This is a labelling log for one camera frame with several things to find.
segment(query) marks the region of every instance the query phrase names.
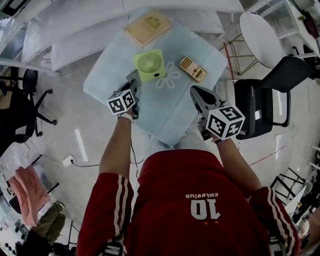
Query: white cube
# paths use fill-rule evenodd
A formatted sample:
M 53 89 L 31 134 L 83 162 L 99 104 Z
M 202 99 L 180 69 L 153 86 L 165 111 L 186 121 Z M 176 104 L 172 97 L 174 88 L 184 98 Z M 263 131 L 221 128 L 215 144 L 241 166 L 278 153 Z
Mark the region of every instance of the white cube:
M 106 102 L 113 115 L 125 113 L 136 104 L 130 89 L 114 92 Z
M 245 116 L 236 106 L 224 106 L 209 111 L 206 129 L 220 140 L 240 133 Z

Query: calculator screen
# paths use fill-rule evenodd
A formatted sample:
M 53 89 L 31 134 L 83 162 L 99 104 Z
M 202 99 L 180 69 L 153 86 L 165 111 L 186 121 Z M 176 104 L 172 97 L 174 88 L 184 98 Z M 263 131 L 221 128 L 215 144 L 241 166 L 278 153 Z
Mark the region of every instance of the calculator screen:
M 202 70 L 200 70 L 196 75 L 195 75 L 195 78 L 198 78 L 202 73 Z

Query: wristband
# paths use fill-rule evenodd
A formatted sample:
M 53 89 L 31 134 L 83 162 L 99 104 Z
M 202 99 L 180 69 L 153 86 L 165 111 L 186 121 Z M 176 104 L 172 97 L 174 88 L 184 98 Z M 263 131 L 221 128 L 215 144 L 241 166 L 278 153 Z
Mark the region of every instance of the wristband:
M 133 121 L 132 116 L 131 116 L 130 114 L 128 114 L 128 113 L 120 114 L 119 119 L 120 119 L 120 118 L 127 118 L 127 119 L 130 120 L 131 123 L 132 123 L 132 121 Z

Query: pink towel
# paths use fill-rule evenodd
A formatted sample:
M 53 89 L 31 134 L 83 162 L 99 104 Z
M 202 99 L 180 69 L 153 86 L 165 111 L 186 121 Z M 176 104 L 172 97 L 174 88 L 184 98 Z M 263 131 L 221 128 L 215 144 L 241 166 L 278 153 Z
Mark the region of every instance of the pink towel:
M 38 211 L 50 201 L 35 169 L 32 165 L 26 169 L 19 167 L 9 180 L 21 209 L 22 219 L 26 225 L 36 226 Z

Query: book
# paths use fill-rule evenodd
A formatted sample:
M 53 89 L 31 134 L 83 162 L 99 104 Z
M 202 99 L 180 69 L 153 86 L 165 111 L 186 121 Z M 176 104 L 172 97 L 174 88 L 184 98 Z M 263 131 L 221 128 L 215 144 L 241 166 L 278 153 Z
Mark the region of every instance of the book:
M 141 47 L 171 28 L 172 22 L 157 10 L 152 10 L 124 28 Z

